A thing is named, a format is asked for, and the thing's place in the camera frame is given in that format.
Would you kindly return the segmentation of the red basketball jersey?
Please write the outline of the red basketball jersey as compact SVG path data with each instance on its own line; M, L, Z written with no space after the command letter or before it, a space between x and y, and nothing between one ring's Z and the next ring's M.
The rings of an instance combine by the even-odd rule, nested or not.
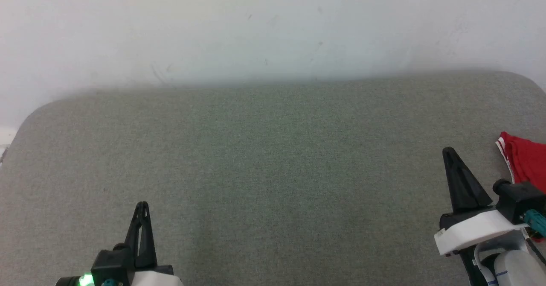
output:
M501 132L496 142L516 183L530 182L546 195L546 144Z

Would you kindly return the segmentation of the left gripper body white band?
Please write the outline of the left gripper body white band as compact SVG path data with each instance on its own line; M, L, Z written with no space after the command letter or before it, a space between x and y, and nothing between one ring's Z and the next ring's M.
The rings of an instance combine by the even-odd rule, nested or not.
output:
M84 274L61 277L55 286L184 286L179 277L172 275L172 267L160 266L158 270L160 271L136 272L129 283L107 280L101 284L95 284L91 274Z

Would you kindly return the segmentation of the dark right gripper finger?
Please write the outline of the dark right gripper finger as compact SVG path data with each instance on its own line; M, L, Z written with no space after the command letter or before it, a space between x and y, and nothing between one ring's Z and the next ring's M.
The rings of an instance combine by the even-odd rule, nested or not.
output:
M442 150L445 175L454 214L489 208L493 200L452 147Z

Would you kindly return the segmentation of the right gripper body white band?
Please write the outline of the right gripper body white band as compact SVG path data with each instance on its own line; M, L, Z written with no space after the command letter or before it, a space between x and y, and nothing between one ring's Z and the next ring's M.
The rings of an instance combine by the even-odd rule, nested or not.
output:
M526 226L513 224L497 210L445 213L439 218L439 231L434 240L442 256L479 244L484 249L507 248L528 253Z

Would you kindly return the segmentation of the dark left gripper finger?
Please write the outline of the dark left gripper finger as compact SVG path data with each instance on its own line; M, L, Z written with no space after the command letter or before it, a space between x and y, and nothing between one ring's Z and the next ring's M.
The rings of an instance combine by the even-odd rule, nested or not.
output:
M125 245L129 247L134 257L138 256L139 229L142 226L141 217L143 213L143 203L139 202L135 206L127 235L125 236Z
M141 201L135 208L135 267L144 270L157 265L149 205L146 201Z

